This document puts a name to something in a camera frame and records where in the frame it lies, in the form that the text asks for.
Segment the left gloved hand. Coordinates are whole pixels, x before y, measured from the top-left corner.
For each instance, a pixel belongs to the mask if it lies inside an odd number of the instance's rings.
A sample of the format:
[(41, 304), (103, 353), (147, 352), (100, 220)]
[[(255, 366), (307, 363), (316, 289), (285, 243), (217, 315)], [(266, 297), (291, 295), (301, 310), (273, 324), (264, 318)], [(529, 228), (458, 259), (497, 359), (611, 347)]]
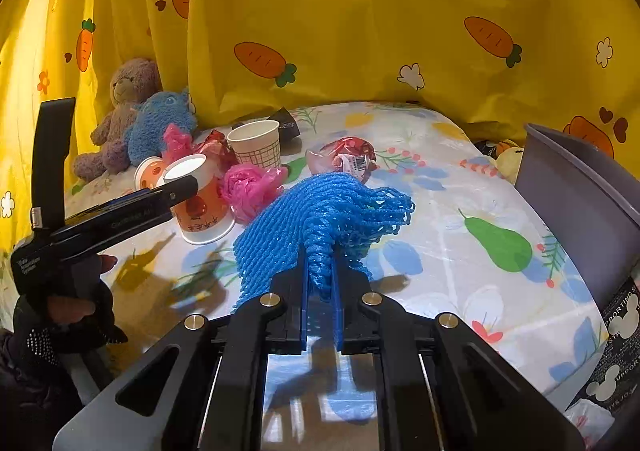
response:
[(13, 329), (1, 331), (1, 448), (49, 450), (82, 403), (62, 362), (66, 353), (122, 344), (113, 295), (101, 280), (117, 258), (95, 255), (73, 275), (96, 282), (90, 296), (28, 294), (18, 298)]

